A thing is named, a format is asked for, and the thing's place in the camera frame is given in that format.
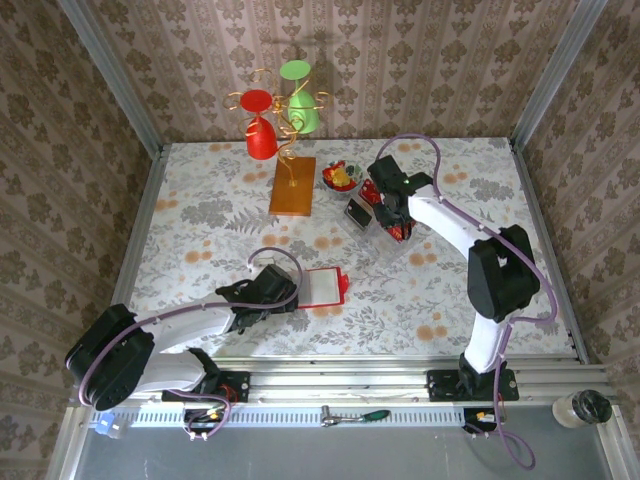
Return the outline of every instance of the gray floor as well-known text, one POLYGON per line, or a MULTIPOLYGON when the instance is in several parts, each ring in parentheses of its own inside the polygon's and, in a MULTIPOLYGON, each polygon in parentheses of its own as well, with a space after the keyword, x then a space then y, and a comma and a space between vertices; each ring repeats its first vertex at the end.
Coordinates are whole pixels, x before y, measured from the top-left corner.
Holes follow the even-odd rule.
POLYGON ((559 426, 550 408, 512 408, 508 429, 536 453, 520 470, 499 439, 460 429, 333 427, 227 428, 208 442, 179 429, 131 429, 120 440, 90 431, 82 480, 371 480, 611 478, 595 427, 559 426))

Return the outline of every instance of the wooden base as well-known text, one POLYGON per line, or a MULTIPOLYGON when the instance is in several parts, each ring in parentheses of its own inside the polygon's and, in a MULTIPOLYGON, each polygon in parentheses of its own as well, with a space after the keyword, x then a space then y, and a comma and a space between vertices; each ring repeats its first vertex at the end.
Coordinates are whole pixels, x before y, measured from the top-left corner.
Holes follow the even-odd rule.
POLYGON ((289 169, 281 162, 277 162, 276 176, 271 191, 271 215, 311 215, 311 201, 313 200, 313 182, 316 171, 314 157, 296 157, 287 160, 293 169, 295 186, 290 184, 289 169))

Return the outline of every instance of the white table surface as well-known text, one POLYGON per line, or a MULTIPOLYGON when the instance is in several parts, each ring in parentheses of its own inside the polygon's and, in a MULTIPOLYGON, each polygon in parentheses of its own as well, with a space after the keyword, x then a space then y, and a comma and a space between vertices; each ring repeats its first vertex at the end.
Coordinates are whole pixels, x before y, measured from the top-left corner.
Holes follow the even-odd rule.
MULTIPOLYGON (((248 278, 246 259, 257 248, 289 250, 305 268, 340 266, 351 279, 343 307, 271 316, 244 335, 196 339, 214 356, 459 355, 469 340, 474 310, 466 295, 464 258, 424 226, 415 247, 391 265, 358 248, 339 226, 347 198, 328 190, 321 170, 347 159, 363 168, 384 140, 303 140, 300 156, 317 159, 311 217, 268 214, 275 158, 252 160, 244 143, 173 144, 138 270, 130 307, 144 311, 202 298, 248 278)), ((529 233, 546 274, 531 214, 506 139, 440 139, 440 184, 468 212, 529 233)), ((433 149, 400 140, 388 153, 408 174, 432 174, 433 149)), ((287 267, 284 260, 278 264, 287 267)), ((534 297, 529 315, 549 311, 534 297)), ((510 353, 574 357, 561 318, 546 328, 518 324, 510 353)))

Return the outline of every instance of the small jar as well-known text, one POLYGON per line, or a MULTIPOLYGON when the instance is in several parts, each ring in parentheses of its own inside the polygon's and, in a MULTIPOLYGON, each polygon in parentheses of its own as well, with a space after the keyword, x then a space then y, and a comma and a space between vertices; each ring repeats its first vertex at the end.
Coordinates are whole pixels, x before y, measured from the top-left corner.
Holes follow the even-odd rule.
POLYGON ((572 393, 553 402, 553 416, 567 428, 607 422, 611 412, 611 402, 595 390, 572 393))

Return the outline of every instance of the patterned wallpaper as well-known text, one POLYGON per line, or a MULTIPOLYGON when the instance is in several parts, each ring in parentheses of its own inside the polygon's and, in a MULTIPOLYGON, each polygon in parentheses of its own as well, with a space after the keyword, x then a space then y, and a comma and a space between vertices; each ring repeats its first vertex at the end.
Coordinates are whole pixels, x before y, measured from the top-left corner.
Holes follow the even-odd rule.
POLYGON ((224 96, 293 59, 335 95, 317 137, 509 136, 576 3, 89 0, 167 143, 240 139, 224 96))
POLYGON ((608 2, 526 154, 582 333, 640 452, 640 2, 608 2))
POLYGON ((1 478, 44 477, 149 165, 56 2, 0 1, 1 478))

